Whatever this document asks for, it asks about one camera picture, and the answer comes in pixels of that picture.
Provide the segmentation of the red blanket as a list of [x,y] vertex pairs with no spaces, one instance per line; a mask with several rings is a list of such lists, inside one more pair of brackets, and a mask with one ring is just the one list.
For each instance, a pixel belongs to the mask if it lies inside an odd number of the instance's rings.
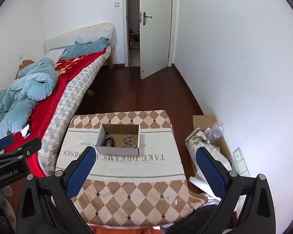
[[[67,83],[70,82],[79,72],[81,72],[83,68],[105,52],[106,49],[102,52],[78,56],[68,60],[60,59],[57,63],[54,63],[54,68],[58,77],[56,88],[49,97],[45,100],[39,101],[34,108],[28,120],[28,124],[30,124],[30,135],[23,138],[20,132],[11,134],[13,136],[13,144],[8,147],[8,151],[14,150],[34,137],[38,137],[42,141],[46,129],[51,122],[52,116],[54,115],[56,106],[65,91]],[[32,63],[34,63],[34,61],[28,61],[28,65],[31,65]],[[39,168],[38,153],[34,154],[34,156],[30,158],[30,170],[32,170],[32,172],[38,177],[46,176]]]

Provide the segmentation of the white fabric sheet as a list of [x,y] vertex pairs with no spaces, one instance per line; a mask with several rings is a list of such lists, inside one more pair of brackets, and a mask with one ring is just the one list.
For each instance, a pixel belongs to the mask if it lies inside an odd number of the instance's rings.
[[197,188],[202,190],[204,193],[208,194],[210,197],[220,201],[221,198],[217,197],[210,185],[208,184],[207,180],[205,179],[204,175],[202,174],[202,171],[199,168],[196,168],[195,166],[193,167],[195,169],[194,171],[194,176],[191,176],[189,178],[189,181],[194,184]]

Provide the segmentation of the bed with checkered mattress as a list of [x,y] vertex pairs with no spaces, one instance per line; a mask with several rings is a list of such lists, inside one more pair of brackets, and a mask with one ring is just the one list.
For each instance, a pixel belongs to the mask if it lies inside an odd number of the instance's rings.
[[100,68],[112,57],[112,48],[117,42],[117,35],[114,26],[107,22],[82,27],[45,41],[45,48],[50,51],[52,48],[72,44],[73,41],[84,44],[92,40],[97,41],[100,37],[109,38],[106,52],[99,55],[67,83],[42,138],[42,148],[38,151],[38,164],[43,174],[47,176],[55,172],[57,153],[70,121]]

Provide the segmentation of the clear plastic bag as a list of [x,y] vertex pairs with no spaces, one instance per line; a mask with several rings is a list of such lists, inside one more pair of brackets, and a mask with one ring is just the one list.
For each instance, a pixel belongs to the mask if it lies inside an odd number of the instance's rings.
[[160,198],[162,201],[166,202],[167,205],[170,205],[172,207],[175,207],[181,204],[181,199],[178,197],[178,194],[175,192],[163,193],[160,195]]

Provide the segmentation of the white power strip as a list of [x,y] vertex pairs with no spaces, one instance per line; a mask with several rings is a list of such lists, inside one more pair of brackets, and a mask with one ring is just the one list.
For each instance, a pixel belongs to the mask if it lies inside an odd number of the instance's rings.
[[239,147],[233,152],[233,157],[239,174],[244,177],[250,177],[246,161]]

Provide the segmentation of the black fuzzy clothing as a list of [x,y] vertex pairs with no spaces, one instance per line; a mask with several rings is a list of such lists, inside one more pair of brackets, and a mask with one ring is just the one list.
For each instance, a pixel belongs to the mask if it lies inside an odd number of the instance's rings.
[[208,206],[203,206],[198,208],[195,212],[181,220],[180,222],[175,223],[170,227],[160,227],[162,233],[165,234],[190,234],[198,233],[201,228],[206,224],[208,219],[216,210],[217,205],[212,204]]

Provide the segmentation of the white cardboard box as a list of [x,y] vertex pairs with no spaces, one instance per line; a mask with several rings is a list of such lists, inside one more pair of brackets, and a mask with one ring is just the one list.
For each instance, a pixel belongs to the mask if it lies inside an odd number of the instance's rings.
[[139,156],[140,125],[101,124],[95,143],[103,155]]

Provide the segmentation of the flat brown cardboard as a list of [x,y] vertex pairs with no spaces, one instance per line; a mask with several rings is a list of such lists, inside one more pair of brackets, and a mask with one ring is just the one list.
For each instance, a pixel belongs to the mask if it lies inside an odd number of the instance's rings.
[[[193,115],[193,128],[200,128],[202,132],[208,137],[211,132],[212,126],[217,122],[214,115]],[[227,143],[224,137],[221,136],[216,142],[215,146],[219,147],[220,153],[228,160],[231,160],[231,155],[229,153]]]

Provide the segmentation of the white door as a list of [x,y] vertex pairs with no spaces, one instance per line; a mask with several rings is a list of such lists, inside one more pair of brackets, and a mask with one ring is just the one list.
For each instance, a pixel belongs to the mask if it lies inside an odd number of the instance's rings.
[[172,0],[140,0],[141,79],[164,69],[169,61]]

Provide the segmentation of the floral patterned cushion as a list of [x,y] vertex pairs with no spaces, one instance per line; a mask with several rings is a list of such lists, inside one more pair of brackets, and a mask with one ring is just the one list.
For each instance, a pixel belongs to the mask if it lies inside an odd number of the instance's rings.
[[231,157],[223,137],[220,137],[217,142],[212,143],[208,140],[206,134],[197,127],[185,139],[185,143],[191,157],[192,167],[196,173],[199,170],[199,167],[196,163],[195,156],[197,149],[200,147],[205,147],[217,161],[220,161],[226,167],[227,170],[231,170]]

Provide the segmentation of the blue-grey blanket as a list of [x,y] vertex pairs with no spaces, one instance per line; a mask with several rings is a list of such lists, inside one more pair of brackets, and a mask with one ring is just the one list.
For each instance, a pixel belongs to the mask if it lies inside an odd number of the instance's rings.
[[65,49],[62,55],[60,56],[60,59],[72,59],[78,56],[84,56],[91,53],[102,52],[107,47],[108,43],[109,43],[109,38],[107,37],[101,37],[100,39],[94,42],[88,42],[88,43],[79,43],[76,41],[75,44],[73,45],[58,48],[58,49]]

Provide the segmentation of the white paper card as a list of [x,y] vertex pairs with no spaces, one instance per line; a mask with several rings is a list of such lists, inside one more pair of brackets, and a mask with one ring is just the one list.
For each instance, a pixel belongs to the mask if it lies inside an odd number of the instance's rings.
[[23,138],[26,138],[27,136],[29,136],[30,135],[30,124],[27,124],[21,131],[20,131],[20,133],[21,133],[21,136],[23,137]]

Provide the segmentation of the checkered beige tablecloth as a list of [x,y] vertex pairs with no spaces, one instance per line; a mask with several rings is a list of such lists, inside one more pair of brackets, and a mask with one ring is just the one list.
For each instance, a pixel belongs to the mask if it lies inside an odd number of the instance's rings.
[[[86,147],[95,145],[101,124],[140,125],[140,155],[96,154],[95,165],[72,198],[87,224],[111,228],[172,224],[208,201],[187,186],[172,124],[164,110],[74,116],[57,170],[64,170]],[[172,207],[162,201],[160,195],[168,192],[177,193],[181,204]]]

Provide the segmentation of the light blue duvet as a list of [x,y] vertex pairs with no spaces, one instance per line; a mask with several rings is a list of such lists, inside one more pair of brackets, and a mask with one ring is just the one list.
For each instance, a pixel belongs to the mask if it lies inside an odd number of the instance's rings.
[[27,125],[34,108],[52,94],[57,80],[54,62],[42,58],[22,69],[19,77],[0,91],[0,139]]

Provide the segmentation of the crumpled clear plastic wrap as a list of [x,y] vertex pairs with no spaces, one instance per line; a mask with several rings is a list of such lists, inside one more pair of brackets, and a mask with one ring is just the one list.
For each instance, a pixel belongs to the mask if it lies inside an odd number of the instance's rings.
[[225,129],[224,129],[223,123],[215,122],[212,128],[207,128],[204,131],[204,134],[206,135],[210,143],[215,144],[219,141],[219,138],[223,136],[224,132],[225,132]]

